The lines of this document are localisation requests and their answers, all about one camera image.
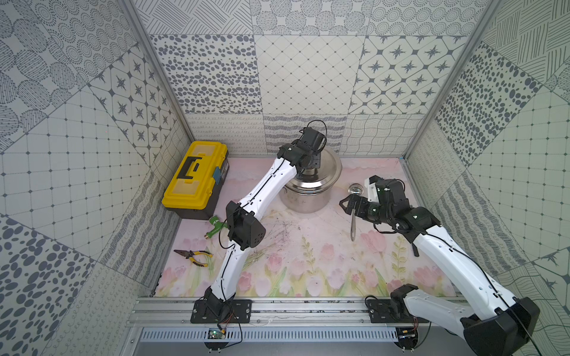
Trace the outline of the stainless steel ladle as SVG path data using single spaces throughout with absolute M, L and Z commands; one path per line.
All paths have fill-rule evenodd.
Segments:
M 364 187 L 359 183 L 353 183 L 349 186 L 348 191 L 350 195 L 361 196 L 364 191 Z M 350 239 L 352 242 L 356 240 L 356 217 L 351 217 Z

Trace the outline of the stainless steel pot lid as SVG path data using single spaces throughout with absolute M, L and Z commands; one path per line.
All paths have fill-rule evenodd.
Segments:
M 340 178 L 342 164 L 335 151 L 325 148 L 308 169 L 291 179 L 285 187 L 298 194 L 320 194 L 332 188 Z

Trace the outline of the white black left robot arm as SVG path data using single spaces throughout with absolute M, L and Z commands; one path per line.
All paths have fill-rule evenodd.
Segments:
M 279 148 L 273 165 L 261 181 L 239 202 L 226 207 L 229 245 L 217 278 L 206 289 L 203 299 L 209 311 L 226 320 L 232 313 L 232 299 L 243 265 L 249 253 L 264 239 L 266 229 L 261 220 L 279 191 L 300 173 L 313 167 L 327 143 L 326 136 L 310 127 L 301 129 L 301 136 Z

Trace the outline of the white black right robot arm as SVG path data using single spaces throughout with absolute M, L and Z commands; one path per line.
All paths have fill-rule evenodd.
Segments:
M 435 323 L 462 338 L 476 355 L 513 355 L 533 341 L 540 316 L 537 304 L 494 280 L 429 210 L 413 207 L 400 179 L 372 176 L 365 196 L 351 193 L 339 205 L 353 219 L 385 224 L 402 235 L 435 262 L 468 303 L 464 307 L 404 284 L 390 294 L 393 317 Z

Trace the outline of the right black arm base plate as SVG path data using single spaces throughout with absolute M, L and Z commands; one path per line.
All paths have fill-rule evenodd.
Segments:
M 368 310 L 371 323 L 429 323 L 426 319 L 394 311 L 391 300 L 389 299 L 377 299 L 374 298 L 374 296 L 368 296 L 365 299 L 365 305 Z

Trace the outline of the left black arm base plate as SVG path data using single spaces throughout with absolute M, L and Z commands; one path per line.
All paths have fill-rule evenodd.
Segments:
M 194 303 L 191 315 L 192 324 L 249 323 L 252 312 L 252 300 L 223 302 L 214 298 L 212 301 L 200 299 Z

